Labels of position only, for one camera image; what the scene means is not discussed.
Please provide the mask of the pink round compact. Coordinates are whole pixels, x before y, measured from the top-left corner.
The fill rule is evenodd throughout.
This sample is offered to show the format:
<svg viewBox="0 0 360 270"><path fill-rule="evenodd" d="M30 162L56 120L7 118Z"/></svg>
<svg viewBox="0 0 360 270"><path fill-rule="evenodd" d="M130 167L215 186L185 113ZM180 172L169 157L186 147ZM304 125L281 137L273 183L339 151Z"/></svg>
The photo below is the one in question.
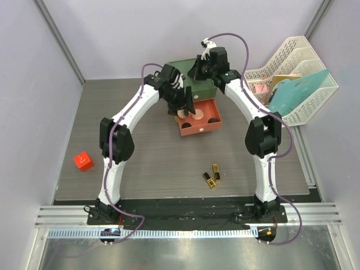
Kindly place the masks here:
<svg viewBox="0 0 360 270"><path fill-rule="evenodd" d="M195 120L201 120L204 117L204 113L201 109L196 109L195 113L192 115Z"/></svg>

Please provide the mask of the green top drawer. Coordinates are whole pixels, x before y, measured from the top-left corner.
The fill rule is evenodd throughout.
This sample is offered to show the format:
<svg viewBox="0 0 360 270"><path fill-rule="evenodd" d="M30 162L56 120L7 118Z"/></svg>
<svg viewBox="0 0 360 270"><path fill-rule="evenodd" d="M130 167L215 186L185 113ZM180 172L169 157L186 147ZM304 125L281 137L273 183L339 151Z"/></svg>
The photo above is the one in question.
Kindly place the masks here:
<svg viewBox="0 0 360 270"><path fill-rule="evenodd" d="M194 88L192 89L192 99L194 102L202 101L202 100L209 100L212 98L215 98L217 89L207 88L207 89L200 89L200 88Z"/></svg>

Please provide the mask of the red drawer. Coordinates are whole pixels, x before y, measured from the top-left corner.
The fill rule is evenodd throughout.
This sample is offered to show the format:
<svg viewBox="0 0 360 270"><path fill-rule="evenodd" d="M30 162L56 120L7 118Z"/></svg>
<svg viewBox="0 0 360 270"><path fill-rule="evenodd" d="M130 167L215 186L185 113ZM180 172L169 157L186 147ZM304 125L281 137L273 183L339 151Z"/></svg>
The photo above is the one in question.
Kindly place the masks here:
<svg viewBox="0 0 360 270"><path fill-rule="evenodd" d="M195 120L190 114L189 117L181 119L178 116L175 117L181 136L189 136L198 133L210 132L219 129L222 125L222 120L215 103L215 99L202 100L194 103L195 109L201 109L204 113L204 117L201 120ZM217 123L208 123L210 118L216 118ZM190 123L192 127L182 129L183 123Z"/></svg>

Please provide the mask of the amber small jar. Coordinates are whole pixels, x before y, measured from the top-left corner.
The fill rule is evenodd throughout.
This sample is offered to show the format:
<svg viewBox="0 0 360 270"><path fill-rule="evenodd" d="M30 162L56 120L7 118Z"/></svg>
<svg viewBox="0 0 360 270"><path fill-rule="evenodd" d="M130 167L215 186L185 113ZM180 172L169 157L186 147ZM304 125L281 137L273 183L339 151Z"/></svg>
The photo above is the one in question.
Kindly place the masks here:
<svg viewBox="0 0 360 270"><path fill-rule="evenodd" d="M216 118L210 118L209 120L208 120L208 123L210 124L210 123L217 123L218 122L218 120L216 119Z"/></svg>

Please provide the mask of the gold round compact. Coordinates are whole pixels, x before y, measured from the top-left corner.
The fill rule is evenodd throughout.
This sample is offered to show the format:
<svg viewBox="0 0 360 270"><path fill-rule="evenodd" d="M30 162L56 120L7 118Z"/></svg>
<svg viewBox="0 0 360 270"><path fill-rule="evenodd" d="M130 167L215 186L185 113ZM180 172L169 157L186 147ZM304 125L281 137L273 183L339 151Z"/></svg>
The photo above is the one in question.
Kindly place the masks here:
<svg viewBox="0 0 360 270"><path fill-rule="evenodd" d="M179 118L185 119L185 118L189 117L190 113L187 110L178 110L177 115Z"/></svg>

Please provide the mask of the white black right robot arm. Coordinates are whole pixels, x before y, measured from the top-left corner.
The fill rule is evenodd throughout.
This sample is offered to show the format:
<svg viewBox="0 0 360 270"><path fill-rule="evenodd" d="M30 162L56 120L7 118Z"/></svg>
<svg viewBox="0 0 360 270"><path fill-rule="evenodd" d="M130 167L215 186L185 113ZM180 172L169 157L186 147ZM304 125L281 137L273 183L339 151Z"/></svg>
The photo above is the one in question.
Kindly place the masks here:
<svg viewBox="0 0 360 270"><path fill-rule="evenodd" d="M249 123L245 146L253 156L256 174L251 217L260 222L269 221L280 209L274 157L281 144L281 115L269 115L268 109L246 88L239 72L230 68L226 49L213 42L205 45L202 55L196 57L188 76L195 80L211 79L236 104Z"/></svg>

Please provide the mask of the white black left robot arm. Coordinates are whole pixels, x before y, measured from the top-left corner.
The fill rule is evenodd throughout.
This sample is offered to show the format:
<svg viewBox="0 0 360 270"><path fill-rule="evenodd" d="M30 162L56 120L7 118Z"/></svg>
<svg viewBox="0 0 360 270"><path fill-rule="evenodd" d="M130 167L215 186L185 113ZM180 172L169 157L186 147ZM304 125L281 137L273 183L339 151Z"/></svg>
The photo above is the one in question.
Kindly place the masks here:
<svg viewBox="0 0 360 270"><path fill-rule="evenodd" d="M112 118L100 122L100 149L104 170L102 187L89 210L88 223L114 224L120 218L120 184L126 162L134 152L132 132L145 113L159 100L167 102L168 114L179 110L194 113L191 87L184 87L185 76L174 66L142 77L142 84L133 98Z"/></svg>

